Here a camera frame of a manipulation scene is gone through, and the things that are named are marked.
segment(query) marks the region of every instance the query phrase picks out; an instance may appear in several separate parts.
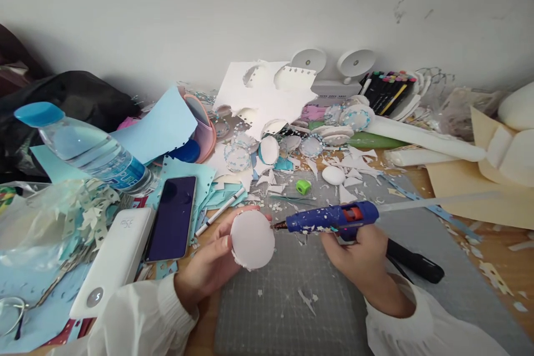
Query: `gray cutting mat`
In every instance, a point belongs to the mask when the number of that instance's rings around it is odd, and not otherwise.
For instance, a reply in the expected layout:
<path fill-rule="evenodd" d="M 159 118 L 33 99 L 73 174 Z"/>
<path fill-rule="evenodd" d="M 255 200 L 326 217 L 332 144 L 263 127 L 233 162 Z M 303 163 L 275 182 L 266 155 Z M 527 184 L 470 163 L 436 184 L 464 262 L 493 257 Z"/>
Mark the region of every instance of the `gray cutting mat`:
<path fill-rule="evenodd" d="M 364 192 L 367 200 L 387 203 L 409 201 L 391 195 L 390 187 L 381 180 L 364 176 L 367 187 L 351 186 Z M 313 184 L 315 206 L 298 205 L 300 209 L 339 204 L 334 187 L 326 188 L 310 172 L 293 175 L 277 173 L 278 184 L 289 185 L 284 194 L 297 195 L 298 179 Z M 395 182 L 415 192 L 404 176 Z M 266 184 L 260 186 L 265 190 Z M 273 211 L 269 204 L 274 204 Z M 271 213 L 274 222 L 282 221 L 295 209 L 279 200 L 265 202 L 264 213 Z M 377 224 L 395 241 L 411 251 L 421 253 L 445 270 L 445 278 L 437 285 L 420 279 L 406 269 L 416 285 L 431 293 L 453 316 L 473 323 L 495 338 L 510 355 L 534 354 L 534 345 L 510 313 L 501 304 L 493 289 L 477 268 L 447 233 L 439 219 L 426 209 L 385 213 Z M 372 355 L 367 346 L 365 302 L 360 292 L 328 260 L 318 236 L 309 235 L 301 245 L 294 234 L 276 233 L 276 253 L 264 268 L 242 270 L 222 289 L 215 334 L 215 352 L 222 355 Z M 300 297 L 298 290 L 311 299 L 314 315 Z"/>

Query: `black handle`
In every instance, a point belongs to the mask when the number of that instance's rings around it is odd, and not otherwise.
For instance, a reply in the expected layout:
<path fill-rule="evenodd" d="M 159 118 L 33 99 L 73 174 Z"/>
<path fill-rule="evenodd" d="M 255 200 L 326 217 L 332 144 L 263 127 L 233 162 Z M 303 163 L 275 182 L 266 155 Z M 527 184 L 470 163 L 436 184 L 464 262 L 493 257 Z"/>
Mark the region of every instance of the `black handle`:
<path fill-rule="evenodd" d="M 391 239 L 388 240 L 387 254 L 432 284 L 437 284 L 445 276 L 445 271 L 436 263 Z"/>

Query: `phone screen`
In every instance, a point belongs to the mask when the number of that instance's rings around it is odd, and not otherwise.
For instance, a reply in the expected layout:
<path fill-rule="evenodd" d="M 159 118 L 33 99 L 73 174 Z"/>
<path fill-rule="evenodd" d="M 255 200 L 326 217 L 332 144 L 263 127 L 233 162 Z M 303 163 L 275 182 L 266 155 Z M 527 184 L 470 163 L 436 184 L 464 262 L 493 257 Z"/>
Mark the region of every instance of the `phone screen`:
<path fill-rule="evenodd" d="M 165 181 L 147 243 L 146 261 L 179 259 L 187 253 L 195 184 L 194 176 Z"/>

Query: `hand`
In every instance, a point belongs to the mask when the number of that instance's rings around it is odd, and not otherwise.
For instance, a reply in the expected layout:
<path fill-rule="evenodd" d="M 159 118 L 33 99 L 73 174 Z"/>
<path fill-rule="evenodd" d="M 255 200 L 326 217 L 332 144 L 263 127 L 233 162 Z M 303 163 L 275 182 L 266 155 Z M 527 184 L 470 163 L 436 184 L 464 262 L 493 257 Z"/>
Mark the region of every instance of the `hand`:
<path fill-rule="evenodd" d="M 246 206 L 234 210 L 219 224 L 208 243 L 197 251 L 185 270 L 175 275 L 176 295 L 190 314 L 199 301 L 220 289 L 241 269 L 231 252 L 230 230 L 239 214 L 259 209 L 259 206 Z"/>
<path fill-rule="evenodd" d="M 397 318 L 415 312 L 415 305 L 386 272 L 388 237 L 380 228 L 374 224 L 361 227 L 353 245 L 340 245 L 334 234 L 321 234 L 321 241 L 332 264 L 356 285 L 373 307 Z"/>

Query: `white wall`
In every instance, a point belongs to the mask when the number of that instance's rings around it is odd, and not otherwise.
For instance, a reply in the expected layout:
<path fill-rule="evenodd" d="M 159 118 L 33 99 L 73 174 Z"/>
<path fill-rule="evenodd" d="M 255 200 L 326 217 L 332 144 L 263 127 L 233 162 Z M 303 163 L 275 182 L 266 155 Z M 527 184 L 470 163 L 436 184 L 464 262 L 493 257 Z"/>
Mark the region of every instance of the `white wall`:
<path fill-rule="evenodd" d="M 150 98 L 177 80 L 216 89 L 230 61 L 309 46 L 330 56 L 321 78 L 338 77 L 351 48 L 375 50 L 385 70 L 439 66 L 466 86 L 534 78 L 534 0 L 400 1 L 0 0 L 0 22 L 56 72 L 88 70 Z"/>

